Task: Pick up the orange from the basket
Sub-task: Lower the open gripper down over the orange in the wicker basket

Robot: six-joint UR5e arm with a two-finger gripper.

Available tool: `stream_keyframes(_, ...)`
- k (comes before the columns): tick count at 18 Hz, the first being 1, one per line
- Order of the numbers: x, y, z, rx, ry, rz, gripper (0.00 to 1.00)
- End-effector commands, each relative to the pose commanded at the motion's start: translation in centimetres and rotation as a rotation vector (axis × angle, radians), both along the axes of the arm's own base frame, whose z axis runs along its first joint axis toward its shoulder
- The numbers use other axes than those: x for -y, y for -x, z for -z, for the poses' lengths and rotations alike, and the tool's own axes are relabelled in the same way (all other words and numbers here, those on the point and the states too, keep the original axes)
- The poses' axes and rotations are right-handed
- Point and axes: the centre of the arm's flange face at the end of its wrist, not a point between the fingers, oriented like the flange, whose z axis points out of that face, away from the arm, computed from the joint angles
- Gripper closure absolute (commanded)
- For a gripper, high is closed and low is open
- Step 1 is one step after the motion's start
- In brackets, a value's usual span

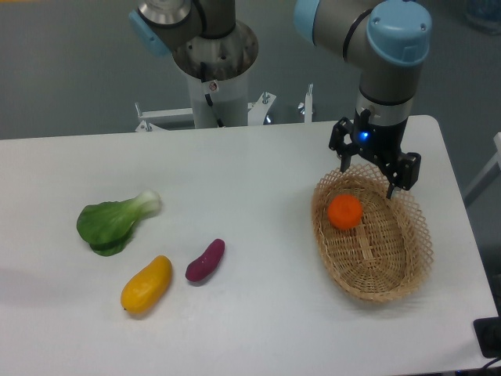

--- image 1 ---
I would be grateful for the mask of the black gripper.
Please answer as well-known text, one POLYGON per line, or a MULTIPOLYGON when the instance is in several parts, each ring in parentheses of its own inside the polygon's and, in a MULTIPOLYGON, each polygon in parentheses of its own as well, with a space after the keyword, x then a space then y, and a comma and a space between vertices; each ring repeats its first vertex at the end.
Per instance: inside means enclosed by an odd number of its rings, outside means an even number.
POLYGON ((351 157, 359 154, 373 163, 383 164, 383 174, 388 180, 386 198, 391 199, 395 189, 410 190, 420 173, 421 155, 403 153, 401 142, 407 121, 381 126, 369 123, 356 115, 354 123, 343 117, 331 132, 329 148, 341 161, 340 171, 346 172, 351 157))

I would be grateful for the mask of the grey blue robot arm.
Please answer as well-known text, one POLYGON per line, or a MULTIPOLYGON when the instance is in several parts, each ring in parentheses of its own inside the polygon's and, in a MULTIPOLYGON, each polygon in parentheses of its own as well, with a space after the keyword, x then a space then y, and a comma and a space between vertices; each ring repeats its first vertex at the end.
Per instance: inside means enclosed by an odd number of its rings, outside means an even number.
MULTIPOLYGON (((128 16, 154 55, 172 55, 192 85, 196 127, 247 124, 247 93, 232 89, 258 56, 254 32, 236 18, 233 1, 141 1, 128 16)), ((299 1, 294 26, 308 42, 361 71, 352 119, 340 119, 329 147, 348 169, 355 155, 376 165, 391 189, 409 190, 421 157, 401 142, 432 21, 413 1, 299 1)))

